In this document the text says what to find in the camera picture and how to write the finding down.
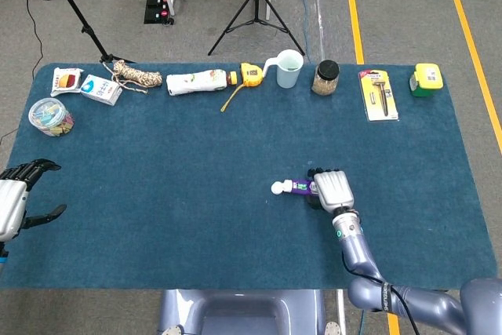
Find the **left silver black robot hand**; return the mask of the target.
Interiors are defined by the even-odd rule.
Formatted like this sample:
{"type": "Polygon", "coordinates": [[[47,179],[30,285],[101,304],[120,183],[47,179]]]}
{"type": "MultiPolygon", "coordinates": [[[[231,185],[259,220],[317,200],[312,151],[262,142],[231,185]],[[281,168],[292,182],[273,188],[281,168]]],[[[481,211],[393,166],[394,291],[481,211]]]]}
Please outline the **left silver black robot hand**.
{"type": "Polygon", "coordinates": [[[52,212],[35,217],[27,216],[27,198],[43,173],[57,171],[61,166],[38,158],[31,162],[10,167],[1,172],[1,244],[5,245],[18,236],[20,230],[48,224],[57,219],[67,208],[57,206],[52,212]]]}

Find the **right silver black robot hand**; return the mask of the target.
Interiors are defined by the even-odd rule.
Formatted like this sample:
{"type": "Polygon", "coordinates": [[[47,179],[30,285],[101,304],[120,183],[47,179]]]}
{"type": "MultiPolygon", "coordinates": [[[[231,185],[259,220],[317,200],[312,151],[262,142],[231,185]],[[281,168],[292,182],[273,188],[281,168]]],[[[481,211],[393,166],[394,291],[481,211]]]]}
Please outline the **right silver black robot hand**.
{"type": "Polygon", "coordinates": [[[306,197],[312,209],[323,209],[334,216],[341,210],[354,209],[355,198],[343,170],[309,169],[307,178],[314,185],[306,197]]]}

